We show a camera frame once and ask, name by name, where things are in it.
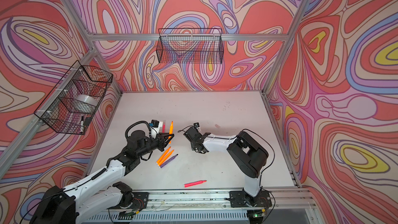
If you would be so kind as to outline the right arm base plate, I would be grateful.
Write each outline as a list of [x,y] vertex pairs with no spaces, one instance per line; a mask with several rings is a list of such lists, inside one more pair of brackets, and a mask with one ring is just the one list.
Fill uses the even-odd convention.
[[268,209],[273,205],[269,192],[265,190],[260,190],[255,197],[252,197],[243,190],[230,191],[229,197],[226,200],[231,203],[232,208],[261,207]]

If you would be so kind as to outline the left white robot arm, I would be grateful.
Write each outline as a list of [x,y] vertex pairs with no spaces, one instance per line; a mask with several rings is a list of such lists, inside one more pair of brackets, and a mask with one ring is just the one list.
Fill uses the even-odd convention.
[[173,134],[158,133],[147,136],[136,130],[127,138],[127,145],[107,164],[76,183],[47,190],[37,204],[31,224],[81,224],[92,216],[111,207],[131,208],[142,200],[136,198],[130,186],[120,181],[132,172],[155,149],[163,151],[173,139]]

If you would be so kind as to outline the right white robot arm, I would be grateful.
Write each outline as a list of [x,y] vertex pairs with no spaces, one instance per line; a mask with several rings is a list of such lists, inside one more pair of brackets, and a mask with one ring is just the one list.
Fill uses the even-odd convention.
[[235,136],[219,136],[212,133],[201,134],[198,127],[191,126],[183,135],[197,153],[228,153],[245,175],[243,192],[255,198],[261,190],[261,173],[269,158],[268,151],[243,129]]

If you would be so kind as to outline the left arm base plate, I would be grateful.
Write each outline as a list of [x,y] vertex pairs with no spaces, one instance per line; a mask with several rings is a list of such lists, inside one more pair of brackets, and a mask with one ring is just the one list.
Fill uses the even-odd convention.
[[147,208],[149,192],[133,192],[124,194],[121,201],[108,209],[143,210]]

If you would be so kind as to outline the orange highlighter pen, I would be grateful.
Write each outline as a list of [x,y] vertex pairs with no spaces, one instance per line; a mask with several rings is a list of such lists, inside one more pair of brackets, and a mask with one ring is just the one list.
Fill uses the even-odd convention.
[[172,121],[172,122],[171,122],[171,125],[170,125],[169,139],[168,139],[168,141],[171,141],[171,139],[172,139],[173,130],[174,130],[174,122]]

